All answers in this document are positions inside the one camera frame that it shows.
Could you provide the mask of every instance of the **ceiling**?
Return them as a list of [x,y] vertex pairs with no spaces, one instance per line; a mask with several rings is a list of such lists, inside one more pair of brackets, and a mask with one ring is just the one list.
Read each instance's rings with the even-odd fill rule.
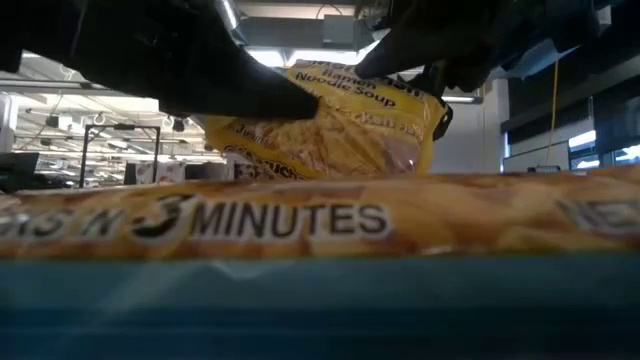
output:
[[[0,78],[85,81],[81,74],[31,53],[23,54],[18,74],[0,73]],[[40,89],[37,82],[34,84],[36,86],[25,87],[24,92],[16,87],[10,94],[19,103],[13,150],[40,152],[37,172],[55,174],[77,184],[84,125],[87,124],[159,126],[158,160],[161,162],[224,161],[218,152],[205,151],[204,132],[189,119],[185,121],[184,132],[172,130],[174,119],[158,110],[157,100],[125,96],[110,90],[92,95],[82,95],[82,91],[68,94]],[[45,124],[50,115],[59,118],[58,127]],[[93,130],[87,147],[87,180],[98,184],[122,184],[127,162],[153,161],[155,139],[154,129]]]
[[332,5],[313,1],[278,1],[278,0],[236,0],[236,6],[249,17],[322,19],[324,15],[352,16],[356,0],[332,1]]

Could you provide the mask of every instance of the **noodle image on package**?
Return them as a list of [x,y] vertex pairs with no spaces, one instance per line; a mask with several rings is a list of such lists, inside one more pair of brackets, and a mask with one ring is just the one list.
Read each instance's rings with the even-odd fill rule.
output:
[[424,174],[433,132],[452,111],[441,99],[390,78],[362,80],[353,66],[298,61],[290,81],[320,98],[296,121],[205,117],[209,144],[259,166],[269,178]]
[[640,251],[640,166],[587,175],[193,182],[0,196],[0,258],[171,261]]

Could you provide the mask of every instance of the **window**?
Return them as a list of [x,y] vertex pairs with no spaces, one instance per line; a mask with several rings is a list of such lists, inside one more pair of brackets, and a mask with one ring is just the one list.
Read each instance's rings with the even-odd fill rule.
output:
[[614,151],[613,159],[616,166],[640,164],[640,145]]
[[596,153],[595,130],[569,139],[569,165],[571,170],[595,169],[600,167]]

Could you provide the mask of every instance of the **yellow cable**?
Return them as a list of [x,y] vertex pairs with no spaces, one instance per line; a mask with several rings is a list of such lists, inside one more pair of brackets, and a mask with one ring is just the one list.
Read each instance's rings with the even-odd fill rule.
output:
[[486,166],[487,156],[487,113],[485,100],[487,98],[487,83],[482,84],[482,169]]
[[551,104],[551,131],[549,131],[549,146],[547,146],[547,159],[545,164],[549,165],[549,155],[551,154],[551,144],[553,142],[553,130],[556,128],[556,105],[558,100],[558,69],[559,61],[556,60],[555,69],[553,72],[553,100]]

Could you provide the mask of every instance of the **white wall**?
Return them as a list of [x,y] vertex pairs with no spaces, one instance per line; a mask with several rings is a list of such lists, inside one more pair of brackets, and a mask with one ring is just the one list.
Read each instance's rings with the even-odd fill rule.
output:
[[11,152],[18,123],[18,102],[0,93],[0,153]]
[[433,174],[499,173],[504,154],[500,123],[509,117],[506,80],[494,80],[482,105],[453,104],[453,121],[436,141]]
[[[591,130],[593,130],[593,120],[587,118],[582,121],[578,121],[555,129],[553,131],[553,139],[551,139],[551,143],[555,144],[562,141],[567,141],[574,136],[586,133],[587,131]],[[546,146],[549,146],[549,132],[534,136],[530,139],[521,141],[516,144],[512,144],[511,156]]]

